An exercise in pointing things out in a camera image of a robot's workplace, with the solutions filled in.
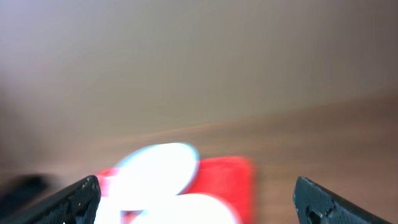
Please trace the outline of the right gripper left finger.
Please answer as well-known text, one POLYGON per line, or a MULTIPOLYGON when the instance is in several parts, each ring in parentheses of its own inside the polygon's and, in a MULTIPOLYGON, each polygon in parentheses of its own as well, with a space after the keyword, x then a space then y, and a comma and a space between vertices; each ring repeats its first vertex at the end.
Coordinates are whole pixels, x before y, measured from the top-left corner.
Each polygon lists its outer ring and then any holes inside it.
POLYGON ((93 224, 100 183, 89 175, 25 209, 1 216, 1 224, 93 224))

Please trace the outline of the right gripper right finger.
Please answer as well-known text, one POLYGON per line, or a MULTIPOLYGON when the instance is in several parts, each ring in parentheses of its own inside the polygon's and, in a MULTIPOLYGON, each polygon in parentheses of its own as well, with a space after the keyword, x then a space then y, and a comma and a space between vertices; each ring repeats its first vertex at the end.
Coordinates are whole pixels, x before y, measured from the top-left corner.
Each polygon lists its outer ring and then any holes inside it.
POLYGON ((300 224, 391 224, 302 176, 293 201, 300 224))

